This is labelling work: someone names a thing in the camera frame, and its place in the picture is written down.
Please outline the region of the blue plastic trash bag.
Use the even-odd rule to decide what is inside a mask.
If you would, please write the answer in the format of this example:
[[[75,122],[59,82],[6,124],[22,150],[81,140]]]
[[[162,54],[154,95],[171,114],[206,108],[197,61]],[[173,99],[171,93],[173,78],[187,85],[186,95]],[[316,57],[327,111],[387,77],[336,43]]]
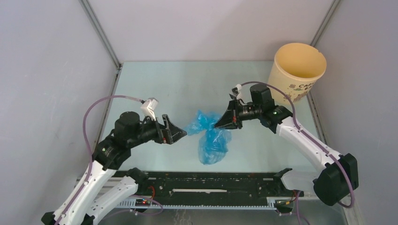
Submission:
[[[204,132],[198,143],[198,157],[203,165],[213,165],[224,159],[232,134],[226,129],[215,128],[221,115],[198,110],[194,119],[185,126],[188,136]]]

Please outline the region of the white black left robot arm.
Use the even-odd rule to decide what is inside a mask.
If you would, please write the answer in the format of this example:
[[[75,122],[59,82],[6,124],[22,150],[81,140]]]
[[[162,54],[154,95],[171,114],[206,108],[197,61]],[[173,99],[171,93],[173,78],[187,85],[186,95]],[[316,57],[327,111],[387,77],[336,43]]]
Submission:
[[[136,112],[124,112],[111,133],[96,146],[92,163],[67,200],[56,211],[45,213],[45,225],[97,225],[117,204],[130,195],[148,191],[148,176],[138,168],[128,170],[122,180],[98,197],[105,183],[131,156],[131,149],[149,141],[174,144],[186,131],[162,116],[163,124],[146,116],[140,120]]]

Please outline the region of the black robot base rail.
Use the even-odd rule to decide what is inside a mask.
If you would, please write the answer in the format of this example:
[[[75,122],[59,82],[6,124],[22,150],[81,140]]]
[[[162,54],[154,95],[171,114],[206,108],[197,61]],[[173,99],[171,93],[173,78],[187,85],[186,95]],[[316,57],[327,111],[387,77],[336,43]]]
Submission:
[[[276,173],[146,172],[148,180],[137,195],[153,196],[161,204],[259,206],[268,199],[287,201],[296,191],[286,189]]]

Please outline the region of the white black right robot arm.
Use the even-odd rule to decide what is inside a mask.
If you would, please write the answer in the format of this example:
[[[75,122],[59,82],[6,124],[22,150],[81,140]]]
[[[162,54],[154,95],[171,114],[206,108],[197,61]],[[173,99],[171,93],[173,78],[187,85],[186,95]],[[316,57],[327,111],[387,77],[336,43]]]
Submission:
[[[305,129],[291,109],[277,105],[271,95],[272,85],[250,82],[251,101],[244,103],[242,85],[237,84],[230,93],[231,100],[225,113],[214,125],[221,129],[241,129],[246,120],[259,120],[274,134],[294,144],[315,168],[315,172],[299,172],[286,168],[276,174],[273,190],[279,196],[291,190],[315,194],[324,204],[340,204],[345,208],[355,203],[354,190],[359,186],[358,162],[350,153],[345,155],[330,148]]]

